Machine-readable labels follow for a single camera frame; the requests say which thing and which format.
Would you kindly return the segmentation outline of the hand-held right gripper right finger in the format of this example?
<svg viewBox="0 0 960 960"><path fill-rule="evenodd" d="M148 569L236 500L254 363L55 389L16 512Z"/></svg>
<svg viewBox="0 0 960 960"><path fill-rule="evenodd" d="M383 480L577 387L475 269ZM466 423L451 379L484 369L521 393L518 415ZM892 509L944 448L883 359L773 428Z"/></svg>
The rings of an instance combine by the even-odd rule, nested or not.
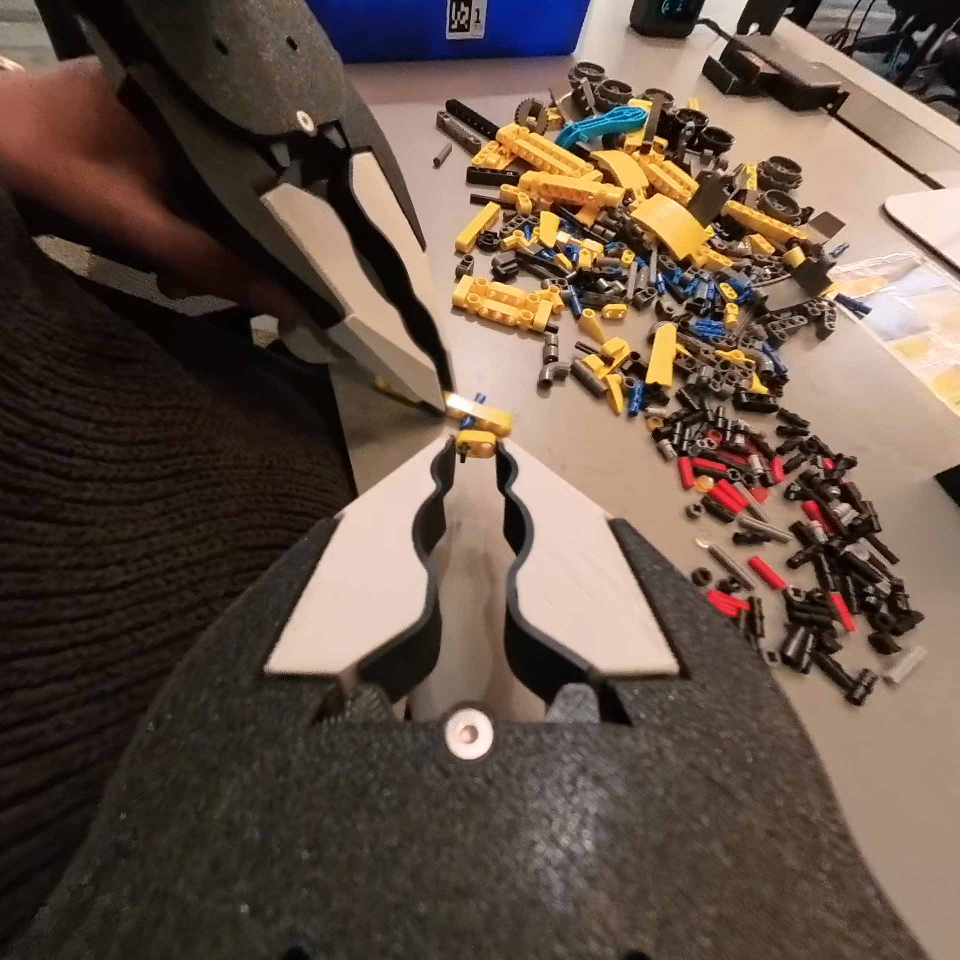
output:
<svg viewBox="0 0 960 960"><path fill-rule="evenodd" d="M496 452L503 536L513 553L504 646L513 676L546 707L563 689L675 679L681 662L628 546L640 539L514 440Z"/></svg>

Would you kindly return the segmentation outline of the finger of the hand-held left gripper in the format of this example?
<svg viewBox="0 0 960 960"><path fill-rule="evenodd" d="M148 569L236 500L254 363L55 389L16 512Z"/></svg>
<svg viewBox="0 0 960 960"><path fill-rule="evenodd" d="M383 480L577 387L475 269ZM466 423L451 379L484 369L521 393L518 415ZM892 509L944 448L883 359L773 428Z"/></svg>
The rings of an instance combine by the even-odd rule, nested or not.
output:
<svg viewBox="0 0 960 960"><path fill-rule="evenodd" d="M399 315L378 293L330 199L282 183L264 194L261 203L344 311L328 339L406 400L443 414L444 394L453 390L438 389L431 362L407 338Z"/></svg>
<svg viewBox="0 0 960 960"><path fill-rule="evenodd" d="M407 338L429 359L438 390L455 390L440 299L416 216L409 216L390 177L370 150L354 153L330 180L330 202L379 294Z"/></svg>

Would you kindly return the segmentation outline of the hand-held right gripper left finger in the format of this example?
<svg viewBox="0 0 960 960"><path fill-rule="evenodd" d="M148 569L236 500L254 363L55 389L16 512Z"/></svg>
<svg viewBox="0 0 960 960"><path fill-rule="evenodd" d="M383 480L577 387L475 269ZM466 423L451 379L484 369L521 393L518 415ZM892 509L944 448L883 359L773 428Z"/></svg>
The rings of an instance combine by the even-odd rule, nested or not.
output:
<svg viewBox="0 0 960 960"><path fill-rule="evenodd" d="M457 454L438 438L331 521L264 672L376 686L390 702L437 665L442 615L432 555L447 532Z"/></svg>

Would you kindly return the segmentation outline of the long yellow toy beam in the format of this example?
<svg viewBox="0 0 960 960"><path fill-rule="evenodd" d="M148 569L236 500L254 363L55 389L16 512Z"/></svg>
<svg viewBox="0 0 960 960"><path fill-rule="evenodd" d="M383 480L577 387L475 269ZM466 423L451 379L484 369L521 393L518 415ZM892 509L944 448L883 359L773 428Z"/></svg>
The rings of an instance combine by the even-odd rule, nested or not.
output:
<svg viewBox="0 0 960 960"><path fill-rule="evenodd" d="M461 430L486 431L498 438L507 437L512 432L512 415L481 399L471 399L452 391L446 391L443 399L446 416Z"/></svg>

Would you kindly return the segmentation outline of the person's left hand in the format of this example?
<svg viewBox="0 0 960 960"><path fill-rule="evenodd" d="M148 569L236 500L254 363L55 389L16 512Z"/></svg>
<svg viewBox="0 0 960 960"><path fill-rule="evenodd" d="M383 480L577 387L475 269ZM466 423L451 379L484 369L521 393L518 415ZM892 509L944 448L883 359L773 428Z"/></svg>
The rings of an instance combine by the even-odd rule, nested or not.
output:
<svg viewBox="0 0 960 960"><path fill-rule="evenodd" d="M1 122L10 192L134 255L166 296L212 296L283 320L304 312L280 284L174 210L161 147L96 57L2 71Z"/></svg>

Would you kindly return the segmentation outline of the blue storage bin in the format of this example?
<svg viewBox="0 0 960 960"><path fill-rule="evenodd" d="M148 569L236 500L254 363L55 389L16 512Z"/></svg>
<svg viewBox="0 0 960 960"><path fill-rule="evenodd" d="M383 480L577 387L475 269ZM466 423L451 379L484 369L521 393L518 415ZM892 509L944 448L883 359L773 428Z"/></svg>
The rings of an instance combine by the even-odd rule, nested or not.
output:
<svg viewBox="0 0 960 960"><path fill-rule="evenodd" d="M589 1L309 1L349 65L559 57Z"/></svg>

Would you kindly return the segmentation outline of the pile of black red pins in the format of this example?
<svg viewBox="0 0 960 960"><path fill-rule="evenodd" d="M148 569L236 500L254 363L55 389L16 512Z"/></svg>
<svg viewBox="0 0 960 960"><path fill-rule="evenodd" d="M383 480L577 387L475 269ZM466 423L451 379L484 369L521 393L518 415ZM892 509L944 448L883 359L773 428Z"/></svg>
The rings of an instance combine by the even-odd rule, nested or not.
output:
<svg viewBox="0 0 960 960"><path fill-rule="evenodd" d="M683 392L678 410L651 408L644 422L687 522L717 528L697 538L709 561L693 586L768 666L819 673L853 707L917 671L927 653L908 640L925 616L853 478L855 455L744 392L731 408Z"/></svg>

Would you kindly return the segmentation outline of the pile of yellow grey bricks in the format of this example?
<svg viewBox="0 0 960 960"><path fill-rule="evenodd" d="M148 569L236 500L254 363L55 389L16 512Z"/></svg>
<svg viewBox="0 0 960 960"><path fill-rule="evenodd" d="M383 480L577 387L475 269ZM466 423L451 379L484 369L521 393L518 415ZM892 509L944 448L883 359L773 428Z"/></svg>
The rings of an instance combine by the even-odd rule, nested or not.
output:
<svg viewBox="0 0 960 960"><path fill-rule="evenodd" d="M486 188L454 242L454 287L465 275L554 284L565 305L542 333L454 312L538 336L541 366L568 363L568 378L619 416L644 418L682 393L785 408L782 346L804 329L828 339L836 306L869 310L834 291L845 223L799 200L805 171L793 158L731 166L736 138L695 99L637 95L589 61L568 79L566 94L522 101L509 124L457 99L437 113L471 154L465 183ZM567 124L622 105L649 112L642 130L556 146Z"/></svg>

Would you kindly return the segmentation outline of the turquoise toy part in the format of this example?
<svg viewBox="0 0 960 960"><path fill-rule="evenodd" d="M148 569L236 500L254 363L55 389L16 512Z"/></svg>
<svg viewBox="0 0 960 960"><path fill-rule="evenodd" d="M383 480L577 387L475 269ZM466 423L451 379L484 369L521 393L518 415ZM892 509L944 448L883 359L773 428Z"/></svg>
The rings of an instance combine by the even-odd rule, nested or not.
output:
<svg viewBox="0 0 960 960"><path fill-rule="evenodd" d="M574 145L599 140L606 136L629 135L641 131L649 111L641 106L618 105L611 110L566 124L558 133L556 146L571 150Z"/></svg>

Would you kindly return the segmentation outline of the person's dark knit sweater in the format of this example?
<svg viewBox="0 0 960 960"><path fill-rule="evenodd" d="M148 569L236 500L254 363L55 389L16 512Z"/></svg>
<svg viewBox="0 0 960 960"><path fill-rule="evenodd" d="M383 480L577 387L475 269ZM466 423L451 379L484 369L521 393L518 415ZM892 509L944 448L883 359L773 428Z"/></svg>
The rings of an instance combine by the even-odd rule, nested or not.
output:
<svg viewBox="0 0 960 960"><path fill-rule="evenodd" d="M325 366L98 289L5 189L1 247L6 951L177 664L355 487Z"/></svg>

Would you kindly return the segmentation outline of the black device with screen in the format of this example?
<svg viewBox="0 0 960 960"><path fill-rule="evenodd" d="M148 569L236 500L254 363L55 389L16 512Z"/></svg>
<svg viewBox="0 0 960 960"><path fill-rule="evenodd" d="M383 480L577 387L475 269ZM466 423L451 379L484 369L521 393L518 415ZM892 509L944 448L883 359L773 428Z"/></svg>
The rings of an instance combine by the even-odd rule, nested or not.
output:
<svg viewBox="0 0 960 960"><path fill-rule="evenodd" d="M630 9L630 28L650 39L684 40L701 17L705 1L641 1Z"/></svg>

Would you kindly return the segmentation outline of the printed instruction sheet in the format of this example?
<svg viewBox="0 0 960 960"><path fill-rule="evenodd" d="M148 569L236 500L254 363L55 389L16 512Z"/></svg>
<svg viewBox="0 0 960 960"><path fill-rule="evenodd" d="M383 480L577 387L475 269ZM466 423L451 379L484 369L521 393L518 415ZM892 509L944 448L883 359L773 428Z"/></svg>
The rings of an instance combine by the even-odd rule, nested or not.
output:
<svg viewBox="0 0 960 960"><path fill-rule="evenodd" d="M959 280L927 256L902 251L833 269L835 293L867 306L859 323L893 345L928 336L959 343Z"/></svg>

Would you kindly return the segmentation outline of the yellow frame block with holes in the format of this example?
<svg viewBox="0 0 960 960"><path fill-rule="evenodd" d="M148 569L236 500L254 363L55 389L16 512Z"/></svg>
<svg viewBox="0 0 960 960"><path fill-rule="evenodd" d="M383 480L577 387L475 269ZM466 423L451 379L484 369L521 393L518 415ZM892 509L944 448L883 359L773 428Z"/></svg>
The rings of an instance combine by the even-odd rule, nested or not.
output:
<svg viewBox="0 0 960 960"><path fill-rule="evenodd" d="M454 287L451 304L481 320L536 333L546 332L565 308L560 288L554 284L528 291L468 274L460 277Z"/></svg>

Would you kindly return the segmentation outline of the black bracket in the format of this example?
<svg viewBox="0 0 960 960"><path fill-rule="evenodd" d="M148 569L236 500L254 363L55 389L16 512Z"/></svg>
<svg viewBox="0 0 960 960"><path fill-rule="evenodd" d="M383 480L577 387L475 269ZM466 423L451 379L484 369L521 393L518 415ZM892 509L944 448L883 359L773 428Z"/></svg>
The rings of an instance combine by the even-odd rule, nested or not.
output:
<svg viewBox="0 0 960 960"><path fill-rule="evenodd" d="M724 95L766 97L794 113L836 114L851 95L843 75L761 32L733 36L703 62L702 77Z"/></svg>

